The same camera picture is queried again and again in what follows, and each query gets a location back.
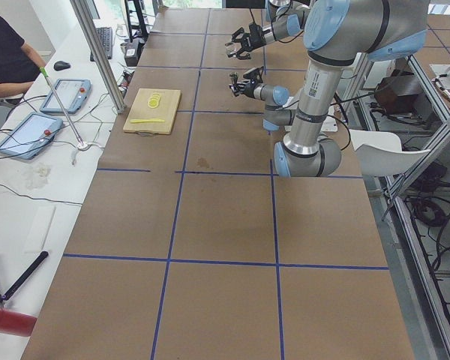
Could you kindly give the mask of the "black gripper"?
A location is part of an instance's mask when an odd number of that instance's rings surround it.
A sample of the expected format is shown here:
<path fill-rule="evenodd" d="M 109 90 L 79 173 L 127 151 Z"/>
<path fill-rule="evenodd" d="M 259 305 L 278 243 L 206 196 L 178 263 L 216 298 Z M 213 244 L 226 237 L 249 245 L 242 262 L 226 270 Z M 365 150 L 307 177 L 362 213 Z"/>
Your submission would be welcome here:
<path fill-rule="evenodd" d="M 251 54 L 249 52 L 265 46 L 265 38 L 261 28 L 252 29 L 247 33 L 241 27 L 232 33 L 231 42 L 234 44 L 245 44 L 246 52 L 243 49 L 226 50 L 228 58 L 236 58 L 238 60 L 250 60 Z"/>
<path fill-rule="evenodd" d="M 232 78 L 229 84 L 229 88 L 234 97 L 245 95 L 248 98 L 255 98 L 254 91 L 256 87 L 257 84 L 255 82 L 238 81 L 236 78 Z"/>

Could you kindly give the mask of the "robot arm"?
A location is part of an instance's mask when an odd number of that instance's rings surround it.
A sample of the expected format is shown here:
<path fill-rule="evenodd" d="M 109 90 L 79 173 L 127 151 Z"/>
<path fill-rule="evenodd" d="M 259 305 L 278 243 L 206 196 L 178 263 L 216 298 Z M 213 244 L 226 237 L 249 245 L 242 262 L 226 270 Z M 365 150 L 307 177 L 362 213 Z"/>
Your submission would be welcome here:
<path fill-rule="evenodd" d="M 305 30 L 305 23 L 312 8 L 312 1 L 265 1 L 265 21 L 259 25 L 252 11 L 248 30 L 237 29 L 225 43 L 228 58 L 251 59 L 251 53 L 275 42 L 297 37 Z"/>
<path fill-rule="evenodd" d="M 270 1 L 269 26 L 239 29 L 233 42 L 242 51 L 264 47 L 302 33 L 309 58 L 296 109 L 285 110 L 286 88 L 263 83 L 255 67 L 239 81 L 231 73 L 230 90 L 265 102 L 263 127 L 291 130 L 274 146 L 274 165 L 283 177 L 327 176 L 341 163 L 339 145 L 322 131 L 329 107 L 346 67 L 357 54 L 372 62 L 400 59 L 420 50 L 426 40 L 428 1 Z"/>

